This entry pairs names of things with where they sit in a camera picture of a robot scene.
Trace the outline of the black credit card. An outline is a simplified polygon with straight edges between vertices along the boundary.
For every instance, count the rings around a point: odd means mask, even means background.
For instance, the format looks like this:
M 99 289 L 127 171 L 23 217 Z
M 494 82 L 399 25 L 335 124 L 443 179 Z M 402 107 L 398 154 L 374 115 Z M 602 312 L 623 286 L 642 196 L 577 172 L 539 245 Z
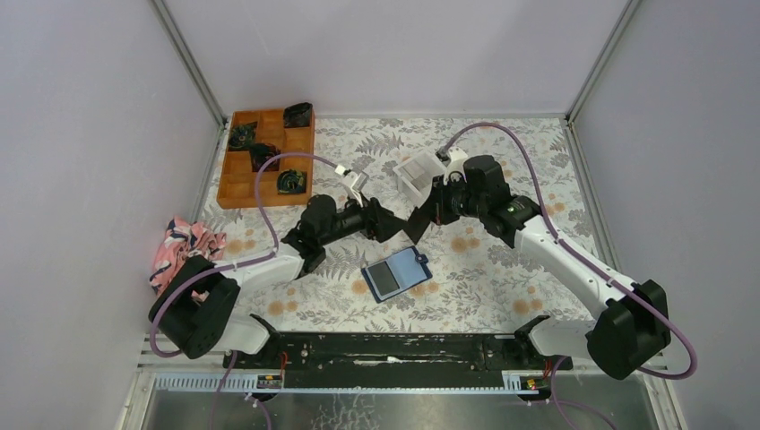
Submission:
M 381 300 L 394 295 L 400 289 L 400 285 L 387 262 L 373 264 L 366 268 L 365 273 L 373 291 Z
M 416 207 L 408 217 L 403 232 L 413 244 L 417 244 L 436 216 L 435 205 Z

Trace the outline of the blue leather card holder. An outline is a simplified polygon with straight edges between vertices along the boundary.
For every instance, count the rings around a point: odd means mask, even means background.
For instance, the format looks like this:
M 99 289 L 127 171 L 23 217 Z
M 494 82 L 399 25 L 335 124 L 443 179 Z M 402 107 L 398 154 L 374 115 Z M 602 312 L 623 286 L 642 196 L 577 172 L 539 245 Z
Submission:
M 393 272 L 394 277 L 400 285 L 400 289 L 384 300 L 381 300 L 373 291 L 372 285 L 369 283 L 369 278 L 365 273 L 367 267 L 376 264 L 378 262 L 387 262 Z M 364 281 L 367 283 L 370 293 L 377 303 L 383 303 L 393 297 L 404 293 L 417 285 L 431 280 L 433 275 L 428 268 L 428 257 L 418 251 L 415 246 L 404 248 L 383 260 L 369 264 L 367 267 L 361 269 L 361 274 Z

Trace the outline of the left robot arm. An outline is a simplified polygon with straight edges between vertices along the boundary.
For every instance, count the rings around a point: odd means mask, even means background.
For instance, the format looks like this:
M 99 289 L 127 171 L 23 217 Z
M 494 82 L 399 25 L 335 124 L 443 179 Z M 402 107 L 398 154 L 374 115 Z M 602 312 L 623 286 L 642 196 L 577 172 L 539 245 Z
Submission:
M 360 234 L 378 243 L 406 227 L 406 220 L 376 198 L 350 198 L 342 208 L 329 195 L 309 199 L 298 223 L 271 251 L 242 262 L 214 263 L 201 255 L 189 258 L 161 293 L 149 312 L 151 333 L 161 332 L 177 353 L 197 359 L 225 342 L 242 349 L 258 368 L 272 365 L 278 356 L 275 340 L 254 331 L 258 321 L 232 318 L 244 288 L 290 282 L 313 272 L 325 259 L 325 247 Z

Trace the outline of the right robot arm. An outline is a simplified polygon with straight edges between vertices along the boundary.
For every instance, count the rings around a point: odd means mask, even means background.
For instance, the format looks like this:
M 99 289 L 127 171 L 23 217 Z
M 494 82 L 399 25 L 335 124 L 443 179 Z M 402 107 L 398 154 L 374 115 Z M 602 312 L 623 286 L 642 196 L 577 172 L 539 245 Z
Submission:
M 521 327 L 524 338 L 515 342 L 514 357 L 522 367 L 535 369 L 552 356 L 581 357 L 623 380 L 670 344 L 664 289 L 652 280 L 636 282 L 574 248 L 537 202 L 512 193 L 489 155 L 434 176 L 420 211 L 438 226 L 477 219 L 491 236 L 551 273 L 589 312 L 588 321 L 542 316 Z

